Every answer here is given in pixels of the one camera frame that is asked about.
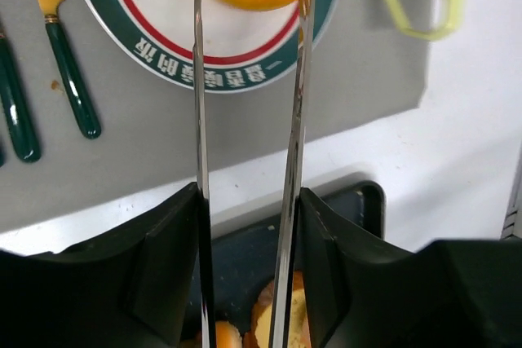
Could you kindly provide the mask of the silver metal tongs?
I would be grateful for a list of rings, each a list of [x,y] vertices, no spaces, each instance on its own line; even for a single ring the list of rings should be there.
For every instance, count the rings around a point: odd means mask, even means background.
[[[289,337],[291,290],[293,286],[295,230],[302,186],[305,115],[307,107],[316,0],[299,0],[299,44],[285,185],[274,278],[269,345],[286,347]],[[201,344],[216,346],[213,263],[211,250],[210,189],[206,140],[206,106],[202,0],[193,3],[193,86],[197,134],[197,226],[201,281]]]

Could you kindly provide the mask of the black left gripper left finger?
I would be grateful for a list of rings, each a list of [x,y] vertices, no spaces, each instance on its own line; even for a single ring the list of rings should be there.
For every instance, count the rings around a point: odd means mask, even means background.
[[[195,183],[60,253],[1,254],[4,347],[174,347],[197,255]]]

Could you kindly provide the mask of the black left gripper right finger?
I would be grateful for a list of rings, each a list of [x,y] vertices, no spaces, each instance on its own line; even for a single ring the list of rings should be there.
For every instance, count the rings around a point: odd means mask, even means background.
[[[308,189],[300,202],[313,346],[520,346],[518,240],[436,240],[411,253]]]

